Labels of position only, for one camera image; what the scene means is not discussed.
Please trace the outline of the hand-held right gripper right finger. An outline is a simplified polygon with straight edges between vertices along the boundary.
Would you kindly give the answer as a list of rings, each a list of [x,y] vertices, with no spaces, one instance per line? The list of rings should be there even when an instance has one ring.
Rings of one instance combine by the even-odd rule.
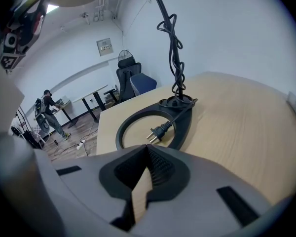
[[[216,162],[153,145],[147,145],[146,155],[152,189],[133,235],[223,237],[271,207],[258,190]]]

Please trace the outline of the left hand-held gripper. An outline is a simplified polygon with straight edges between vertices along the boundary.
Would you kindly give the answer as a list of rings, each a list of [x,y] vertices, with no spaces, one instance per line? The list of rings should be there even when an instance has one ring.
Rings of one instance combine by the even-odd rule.
[[[38,40],[50,0],[18,0],[0,26],[0,65],[11,72]]]

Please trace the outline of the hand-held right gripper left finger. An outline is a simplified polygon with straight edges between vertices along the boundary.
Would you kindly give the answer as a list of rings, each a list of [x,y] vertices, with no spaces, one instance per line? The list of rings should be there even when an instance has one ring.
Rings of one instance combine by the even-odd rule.
[[[106,164],[141,153],[145,146],[133,146],[90,158],[76,158],[53,165],[46,153],[35,150],[34,221],[46,237],[147,237],[147,226],[135,225],[132,191],[113,197],[106,190],[122,192],[125,185],[116,177],[101,175]]]

